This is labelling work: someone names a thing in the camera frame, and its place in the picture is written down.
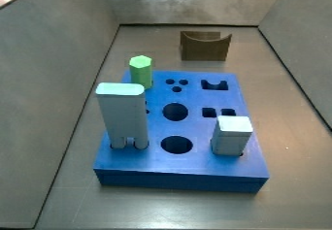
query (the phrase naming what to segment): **square hole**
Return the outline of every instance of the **square hole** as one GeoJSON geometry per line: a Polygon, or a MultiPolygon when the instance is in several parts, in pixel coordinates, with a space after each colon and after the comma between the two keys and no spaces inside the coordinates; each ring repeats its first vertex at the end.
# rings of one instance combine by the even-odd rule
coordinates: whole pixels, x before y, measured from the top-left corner
{"type": "Polygon", "coordinates": [[[216,117],[215,109],[202,108],[202,116],[203,117],[216,117]]]}
{"type": "Polygon", "coordinates": [[[223,116],[235,116],[234,109],[222,109],[223,116]]]}

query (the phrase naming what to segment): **purple object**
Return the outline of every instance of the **purple object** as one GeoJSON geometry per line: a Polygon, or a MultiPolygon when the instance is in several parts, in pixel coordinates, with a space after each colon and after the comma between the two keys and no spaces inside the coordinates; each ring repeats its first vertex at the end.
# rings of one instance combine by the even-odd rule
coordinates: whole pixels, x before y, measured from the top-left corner
{"type": "Polygon", "coordinates": [[[210,147],[216,116],[249,116],[235,75],[153,71],[144,99],[148,147],[136,149],[128,139],[127,147],[111,148],[103,134],[100,184],[257,192],[270,175],[255,133],[242,156],[215,155],[210,147]]]}

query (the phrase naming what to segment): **hole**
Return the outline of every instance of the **hole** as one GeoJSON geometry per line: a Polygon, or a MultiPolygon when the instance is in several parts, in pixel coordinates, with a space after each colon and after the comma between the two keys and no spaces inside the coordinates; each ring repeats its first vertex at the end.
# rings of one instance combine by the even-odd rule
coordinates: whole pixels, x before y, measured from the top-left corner
{"type": "Polygon", "coordinates": [[[179,103],[171,103],[163,107],[162,113],[167,119],[180,121],[187,117],[187,108],[179,103]]]}
{"type": "Polygon", "coordinates": [[[215,109],[202,108],[202,116],[203,117],[216,117],[215,109]]]}
{"type": "Polygon", "coordinates": [[[235,116],[234,109],[222,109],[223,116],[235,116]]]}
{"type": "Polygon", "coordinates": [[[171,90],[176,93],[182,91],[182,89],[178,86],[174,86],[171,90]]]}
{"type": "Polygon", "coordinates": [[[174,81],[172,79],[167,79],[167,80],[166,80],[166,83],[167,83],[167,84],[174,84],[174,82],[175,82],[175,81],[174,81]]]}
{"type": "Polygon", "coordinates": [[[200,85],[202,85],[202,89],[228,90],[228,85],[226,81],[220,81],[219,84],[210,84],[206,80],[202,80],[200,85]]]}
{"type": "Polygon", "coordinates": [[[191,150],[191,141],[182,136],[171,136],[162,140],[160,146],[172,154],[183,154],[191,150]]]}
{"type": "Polygon", "coordinates": [[[180,79],[180,80],[179,80],[179,84],[180,84],[180,85],[187,85],[187,80],[186,80],[186,79],[180,79]]]}

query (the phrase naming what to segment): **white square block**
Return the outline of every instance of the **white square block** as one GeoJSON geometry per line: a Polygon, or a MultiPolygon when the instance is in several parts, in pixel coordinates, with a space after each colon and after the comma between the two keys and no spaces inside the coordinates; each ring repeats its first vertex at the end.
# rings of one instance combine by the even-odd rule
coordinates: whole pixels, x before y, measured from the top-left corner
{"type": "Polygon", "coordinates": [[[253,133],[250,119],[246,116],[218,116],[211,148],[218,155],[239,156],[253,133]]]}

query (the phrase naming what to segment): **circular hole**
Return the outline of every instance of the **circular hole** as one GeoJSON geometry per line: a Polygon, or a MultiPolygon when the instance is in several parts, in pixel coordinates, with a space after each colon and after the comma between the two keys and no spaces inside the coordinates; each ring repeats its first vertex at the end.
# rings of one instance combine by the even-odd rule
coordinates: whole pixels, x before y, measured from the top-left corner
{"type": "Polygon", "coordinates": [[[182,89],[178,86],[174,86],[171,90],[172,92],[176,92],[176,93],[182,91],[182,89]]]}
{"type": "Polygon", "coordinates": [[[166,80],[166,83],[167,83],[167,84],[174,84],[174,82],[175,82],[175,81],[174,81],[172,79],[167,79],[167,80],[166,80]]]}
{"type": "Polygon", "coordinates": [[[187,108],[179,103],[171,103],[163,107],[162,113],[167,119],[180,121],[187,117],[187,108]]]}
{"type": "Polygon", "coordinates": [[[179,84],[180,84],[180,85],[187,85],[187,80],[186,80],[186,79],[180,79],[180,80],[179,80],[179,84]]]}
{"type": "Polygon", "coordinates": [[[182,136],[170,136],[162,140],[160,146],[172,154],[183,154],[191,150],[191,141],[182,136]]]}

